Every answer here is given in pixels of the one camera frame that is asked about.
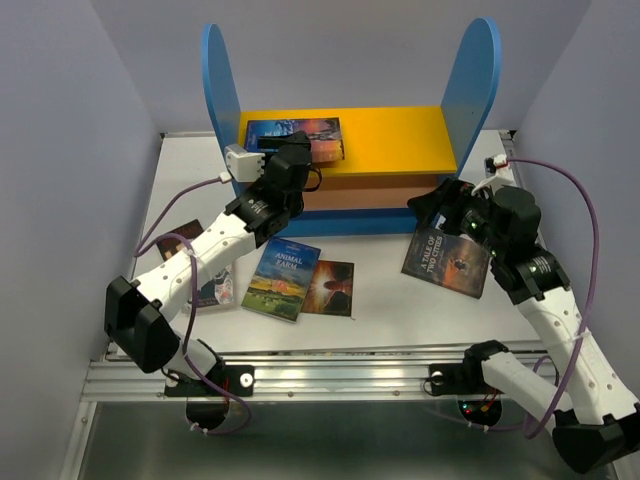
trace cable clip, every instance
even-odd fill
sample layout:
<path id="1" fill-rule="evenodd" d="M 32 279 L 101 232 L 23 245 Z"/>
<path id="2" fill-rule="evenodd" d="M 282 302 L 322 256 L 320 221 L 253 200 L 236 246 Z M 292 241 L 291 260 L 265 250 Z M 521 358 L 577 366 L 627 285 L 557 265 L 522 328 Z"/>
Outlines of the cable clip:
<path id="1" fill-rule="evenodd" d="M 566 340 L 562 341 L 562 342 L 557 342 L 557 343 L 553 343 L 551 345 L 549 345 L 547 347 L 547 350 L 554 348 L 554 347 L 559 347 L 560 345 L 565 345 L 567 343 L 576 343 L 579 339 L 581 338 L 587 338 L 591 336 L 591 330 L 585 330 L 584 332 L 578 334 L 578 335 L 574 335 L 573 337 L 567 338 Z"/>
<path id="2" fill-rule="evenodd" d="M 491 160 L 493 165 L 492 171 L 493 175 L 485 178 L 480 181 L 474 188 L 471 190 L 471 195 L 477 195 L 482 189 L 491 186 L 494 191 L 498 190 L 500 187 L 505 185 L 513 185 L 513 174 L 511 173 L 511 167 L 509 167 L 509 162 L 507 161 L 507 156 L 504 154 L 494 155 L 487 160 Z"/>

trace blue curved board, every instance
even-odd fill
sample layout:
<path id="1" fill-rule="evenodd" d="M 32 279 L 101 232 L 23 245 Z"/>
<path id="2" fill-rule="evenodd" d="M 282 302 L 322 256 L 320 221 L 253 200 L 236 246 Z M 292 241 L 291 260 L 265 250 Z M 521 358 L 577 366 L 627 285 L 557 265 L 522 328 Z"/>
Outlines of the blue curved board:
<path id="1" fill-rule="evenodd" d="M 500 32 L 491 18 L 465 31 L 440 104 L 460 175 L 489 115 L 502 66 Z"/>
<path id="2" fill-rule="evenodd" d="M 205 25 L 200 53 L 204 97 L 224 155 L 224 147 L 238 143 L 240 102 L 233 83 L 227 47 L 217 25 Z"/>

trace book title text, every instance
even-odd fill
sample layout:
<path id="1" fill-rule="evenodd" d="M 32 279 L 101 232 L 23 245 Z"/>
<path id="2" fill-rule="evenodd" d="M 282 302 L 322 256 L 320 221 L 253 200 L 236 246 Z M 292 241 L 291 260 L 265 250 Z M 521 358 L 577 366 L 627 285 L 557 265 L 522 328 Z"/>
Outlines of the book title text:
<path id="1" fill-rule="evenodd" d="M 429 235 L 427 245 L 424 247 L 424 253 L 422 254 L 422 262 L 420 263 L 420 266 L 425 269 L 427 273 L 432 273 L 436 267 L 436 258 L 440 255 L 441 245 L 441 236 L 434 237 L 433 235 Z"/>
<path id="2" fill-rule="evenodd" d="M 276 253 L 276 266 L 295 270 L 298 265 L 302 265 L 302 260 L 298 257 L 286 253 Z"/>

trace white bracket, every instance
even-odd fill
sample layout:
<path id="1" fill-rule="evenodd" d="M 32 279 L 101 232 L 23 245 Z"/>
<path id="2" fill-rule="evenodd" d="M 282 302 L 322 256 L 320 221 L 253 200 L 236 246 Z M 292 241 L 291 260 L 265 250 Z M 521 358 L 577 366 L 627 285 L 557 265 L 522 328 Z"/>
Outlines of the white bracket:
<path id="1" fill-rule="evenodd" d="M 237 143 L 225 147 L 224 163 L 237 182 L 255 182 L 264 173 L 264 153 L 247 152 Z"/>

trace metal frame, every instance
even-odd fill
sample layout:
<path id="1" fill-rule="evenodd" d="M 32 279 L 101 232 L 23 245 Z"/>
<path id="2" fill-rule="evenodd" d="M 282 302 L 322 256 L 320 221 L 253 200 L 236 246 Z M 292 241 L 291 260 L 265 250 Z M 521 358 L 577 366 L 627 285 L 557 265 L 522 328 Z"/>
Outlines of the metal frame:
<path id="1" fill-rule="evenodd" d="M 407 351 L 330 352 L 225 355 L 230 364 L 256 368 L 254 395 L 249 402 L 423 401 L 429 365 L 462 359 L 468 346 L 433 347 Z M 512 345 L 526 366 L 545 352 L 539 344 Z M 164 396 L 165 378 L 145 375 L 130 361 L 94 362 L 82 392 L 84 402 L 184 401 Z M 553 367 L 540 370 L 552 379 Z"/>

